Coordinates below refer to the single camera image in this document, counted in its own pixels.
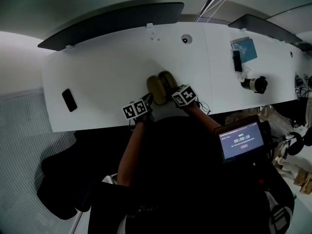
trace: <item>black clothing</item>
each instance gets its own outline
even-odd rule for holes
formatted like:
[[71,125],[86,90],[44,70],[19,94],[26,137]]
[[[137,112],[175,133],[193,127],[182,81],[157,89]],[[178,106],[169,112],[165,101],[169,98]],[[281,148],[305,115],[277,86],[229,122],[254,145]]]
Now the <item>black clothing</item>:
[[[257,175],[220,162],[214,138],[196,120],[155,122],[144,137],[134,186],[98,185],[88,233],[115,234],[126,214],[126,234],[267,233],[269,204]],[[288,186],[282,188],[287,194]]]

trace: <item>white desk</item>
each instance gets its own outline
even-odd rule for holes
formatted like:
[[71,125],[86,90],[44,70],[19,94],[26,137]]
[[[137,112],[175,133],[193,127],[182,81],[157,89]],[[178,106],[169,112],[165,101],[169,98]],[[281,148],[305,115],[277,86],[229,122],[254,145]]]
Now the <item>white desk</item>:
[[[294,93],[295,74],[302,78],[303,74],[312,75],[312,58],[290,44],[253,32],[240,32],[225,25],[206,23],[203,26],[214,114],[297,99]],[[266,77],[268,87],[263,95],[242,89],[236,78],[230,41],[243,37],[253,39],[257,52],[257,58],[243,66],[251,69],[250,78]]]
[[[126,125],[122,106],[145,95],[146,79],[163,70],[221,113],[295,99],[295,72],[312,68],[312,59],[292,45],[224,25],[182,22],[154,26],[154,32],[154,40],[145,27],[115,32],[48,56],[43,86],[53,131]],[[184,44],[183,34],[193,42]],[[264,95],[243,89],[234,72],[229,42],[245,36],[258,55],[246,63],[251,77],[263,75],[269,83]],[[67,88],[78,106],[71,113],[61,95]],[[153,109],[156,119],[184,114],[173,103]]]

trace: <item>digital timer display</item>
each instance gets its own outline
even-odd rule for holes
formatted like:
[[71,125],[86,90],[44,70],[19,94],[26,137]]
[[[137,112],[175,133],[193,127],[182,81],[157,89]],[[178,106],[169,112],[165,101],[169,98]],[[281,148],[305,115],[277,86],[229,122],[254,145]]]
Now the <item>digital timer display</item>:
[[257,122],[219,134],[219,137],[225,159],[243,154],[264,145]]

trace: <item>black object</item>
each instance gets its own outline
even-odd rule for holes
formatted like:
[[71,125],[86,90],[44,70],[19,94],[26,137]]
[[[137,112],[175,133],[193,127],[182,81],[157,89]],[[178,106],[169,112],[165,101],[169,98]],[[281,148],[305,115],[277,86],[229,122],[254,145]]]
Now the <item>black object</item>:
[[308,98],[285,101],[273,104],[274,109],[282,116],[295,120],[300,125],[306,124],[306,109]]
[[[171,117],[155,122],[143,140],[134,186],[101,183],[96,187],[88,234],[102,231],[115,234],[126,214],[126,233],[146,233],[146,226],[151,230],[149,233],[163,230],[179,233],[185,223],[192,228],[188,233],[199,233],[202,226],[194,230],[194,225],[210,216],[217,228],[227,223],[226,227],[221,227],[225,233],[234,229],[239,233],[250,233],[255,226],[253,233],[268,233],[265,230],[268,229],[270,206],[259,185],[260,179],[264,181],[265,190],[269,190],[279,204],[293,211],[292,192],[275,167],[270,164],[256,171],[252,164],[244,169],[222,165],[221,169],[214,138],[209,137],[212,136],[190,117]],[[209,197],[209,187],[202,181],[211,172],[217,174],[210,178],[210,183],[218,185],[218,191]],[[167,174],[173,174],[173,179],[161,179]],[[144,219],[137,216],[143,209],[154,206],[154,202],[156,212],[148,210],[149,217]]]
[[312,76],[310,76],[310,78],[308,80],[308,86],[309,86],[309,88],[312,88]]
[[303,143],[306,146],[312,146],[312,128],[309,128],[304,135]]
[[184,34],[181,39],[185,44],[191,44],[193,42],[193,38],[188,34]]
[[302,85],[304,84],[303,79],[301,77],[299,77],[299,75],[296,75],[294,77],[295,80],[295,87],[296,88],[302,88]]
[[303,52],[312,51],[312,45],[308,42],[299,42],[298,44],[293,44],[293,45],[301,49]]
[[77,214],[77,210],[64,197],[64,190],[59,181],[53,178],[43,178],[37,196],[44,206],[60,219],[67,220]]
[[75,109],[77,109],[77,105],[75,103],[75,100],[72,96],[72,93],[70,92],[69,89],[66,89],[63,93],[62,96],[64,98],[64,101],[68,107],[68,110],[70,112],[74,111]]
[[147,23],[176,23],[181,15],[182,2],[153,3],[109,11],[78,22],[44,40],[38,48],[60,51],[112,32],[146,26]]
[[230,23],[229,27],[236,29],[246,28],[248,31],[262,34],[280,41],[285,41],[286,43],[302,42],[302,39],[274,23],[249,14]]
[[[143,122],[144,125],[149,125],[149,124],[152,124],[154,122],[154,117],[152,116],[152,108],[151,108],[151,105],[153,103],[153,100],[154,100],[154,96],[152,93],[148,93],[146,94],[145,96],[143,96],[141,98],[143,101],[144,101],[144,104],[146,106],[146,109],[147,109],[147,112],[141,116],[139,116],[138,118],[135,118],[134,121],[135,123],[137,122]],[[148,119],[147,120],[143,120],[143,116],[148,116]]]
[[295,138],[296,138],[296,142],[294,143],[294,144],[292,144],[288,149],[287,149],[287,153],[289,154],[289,155],[296,155],[296,154],[298,154],[301,150],[302,150],[302,148],[303,148],[303,146],[304,146],[304,143],[303,143],[303,139],[302,139],[302,137],[301,137],[301,135],[299,134],[299,133],[296,133],[296,132],[291,132],[290,133],[291,135],[293,135],[293,136],[295,136]]
[[234,61],[234,68],[237,72],[242,72],[242,63],[240,60],[240,52],[238,50],[233,51],[233,61]]
[[257,79],[245,79],[244,82],[241,82],[241,85],[243,88],[253,90],[255,93],[264,94],[268,86],[265,79],[264,76]]
[[[253,131],[253,135],[251,133],[249,135],[249,131],[254,128],[256,128],[256,131]],[[269,143],[266,141],[261,130],[258,115],[218,127],[214,129],[214,135],[218,140],[223,163],[237,160],[254,163],[258,160],[259,156],[264,155],[270,150]]]
[[45,176],[37,195],[61,219],[90,209],[93,188],[118,171],[132,132],[129,127],[76,131],[76,142],[41,163]]

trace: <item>phone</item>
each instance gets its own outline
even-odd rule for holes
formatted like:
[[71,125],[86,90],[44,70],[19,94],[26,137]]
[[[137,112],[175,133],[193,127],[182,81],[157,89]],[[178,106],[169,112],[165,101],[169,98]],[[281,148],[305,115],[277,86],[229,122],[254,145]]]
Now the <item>phone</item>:
[[65,101],[65,103],[66,103],[66,105],[67,105],[67,107],[68,107],[68,110],[69,110],[70,112],[72,112],[72,111],[74,111],[75,109],[77,109],[77,105],[76,105],[75,100],[74,100],[74,98],[73,98],[73,96],[72,96],[72,93],[70,92],[69,89],[66,89],[66,90],[62,93],[62,95],[63,95],[64,101]]
[[240,52],[238,50],[233,51],[233,60],[235,71],[242,72],[242,63],[240,61]]

